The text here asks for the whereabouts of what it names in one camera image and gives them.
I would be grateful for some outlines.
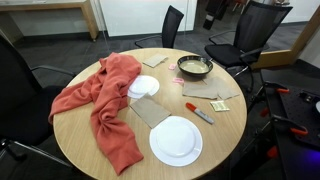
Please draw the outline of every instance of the marker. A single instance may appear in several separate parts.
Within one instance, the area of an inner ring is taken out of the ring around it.
[[[212,124],[213,123],[213,119],[211,119],[208,115],[206,115],[205,113],[203,113],[200,109],[198,109],[196,106],[194,106],[193,104],[187,102],[186,106],[188,109],[190,109],[191,111],[193,111],[194,113],[196,113],[198,116],[200,116],[202,119],[206,120],[208,123]]]

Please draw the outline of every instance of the red marker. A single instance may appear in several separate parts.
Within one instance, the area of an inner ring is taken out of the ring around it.
[[[213,123],[213,119],[211,119],[208,115],[206,115],[205,113],[203,113],[202,111],[200,111],[200,109],[198,109],[196,106],[194,106],[193,104],[187,102],[186,106],[188,109],[190,109],[191,111],[193,111],[194,113],[196,113],[198,116],[200,116],[202,119],[206,120],[208,123],[212,124]]]

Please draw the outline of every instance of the gray carpet floor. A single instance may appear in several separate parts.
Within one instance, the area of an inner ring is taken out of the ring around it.
[[[207,0],[199,1],[195,30],[186,33],[178,33],[175,41],[176,49],[190,51],[201,56],[208,57],[204,51],[204,46],[206,44],[210,44],[208,37],[217,32],[235,28],[236,22],[239,18],[240,9],[232,12],[231,10],[233,6],[228,8],[225,17],[221,21],[216,20],[214,22],[211,30],[202,28],[206,15],[206,12],[204,11],[206,2]],[[298,35],[302,32],[304,26],[304,23],[280,26],[268,41],[270,46],[268,51],[289,49]],[[47,64],[79,73],[90,64],[96,62],[99,58],[108,56],[111,52],[123,52],[136,49],[137,47],[134,46],[133,41],[140,37],[142,36],[109,38],[107,32],[105,32],[105,34],[100,32],[95,43],[89,40],[87,33],[67,36],[26,37],[24,40],[16,43],[15,47],[25,58],[30,67]],[[217,41],[232,43],[233,37],[233,35],[227,35],[219,38]],[[161,41],[160,39],[150,41],[144,44],[144,46],[161,47]],[[282,68],[291,69],[297,73],[308,72],[310,73],[310,76],[314,76],[315,74],[317,76],[319,75],[317,70],[314,70],[313,67],[310,67],[309,64],[304,63],[303,61],[297,61],[294,65]],[[43,86],[47,86],[49,84],[65,85],[70,81],[70,78],[66,76],[52,76],[50,73],[40,70],[37,71],[35,75]],[[258,88],[261,86],[259,70],[254,72],[254,80],[255,86],[253,93],[257,92]],[[250,99],[253,95],[253,93],[245,92],[245,88],[250,82],[249,74],[244,74],[241,78],[237,79],[237,82],[240,87],[243,87],[243,93],[246,97],[247,105],[249,105]],[[230,167],[232,167],[241,157],[243,148],[254,137],[256,129],[261,128],[268,121],[267,119],[259,116],[259,111],[264,107],[265,104],[260,103],[248,115],[248,123],[243,138],[241,139],[238,147],[231,154],[230,158],[200,179],[220,180],[230,178]],[[17,152],[26,153],[28,158],[24,162],[16,162],[6,154],[2,156],[0,159],[0,179],[91,179],[79,171],[72,171],[33,152],[29,152],[16,146],[13,148]],[[54,136],[51,136],[41,144],[39,148],[42,148],[43,150],[67,161],[63,153],[60,151]],[[279,173],[275,173],[280,169],[278,166],[279,164],[275,162],[271,166],[262,168],[259,173],[254,174],[251,178],[256,179],[255,177],[261,177],[259,179],[264,179],[268,177],[268,174],[272,174],[275,179],[281,178]]]

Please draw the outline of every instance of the metal bowl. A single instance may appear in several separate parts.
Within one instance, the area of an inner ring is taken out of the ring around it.
[[[181,72],[192,77],[204,77],[213,68],[213,64],[201,56],[184,56],[177,64]]]

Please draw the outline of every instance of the black office chair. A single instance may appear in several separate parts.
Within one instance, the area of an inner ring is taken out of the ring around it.
[[[253,75],[250,65],[258,61],[264,50],[267,40],[290,12],[292,7],[278,7],[250,1],[240,16],[236,31],[226,31],[209,37],[212,45],[205,46],[205,51],[214,60],[225,66],[242,67],[233,77],[246,70],[250,71],[251,86],[253,88]],[[233,45],[217,44],[213,38],[225,33],[235,32]]]
[[[140,48],[143,48],[141,45],[138,44],[138,42],[145,41],[152,38],[161,38],[162,46],[164,48],[173,48],[177,31],[183,16],[184,15],[180,11],[178,11],[172,6],[169,6],[166,17],[162,25],[161,35],[145,37],[145,38],[136,40],[134,44]]]
[[[42,88],[32,71],[44,68],[72,77],[75,74],[50,66],[30,69],[18,51],[2,36],[0,54],[0,155],[7,152],[15,160],[24,160],[26,155],[16,155],[10,149],[10,145],[14,143],[72,167],[69,163],[35,147],[53,134],[48,116],[52,101],[64,87]]]

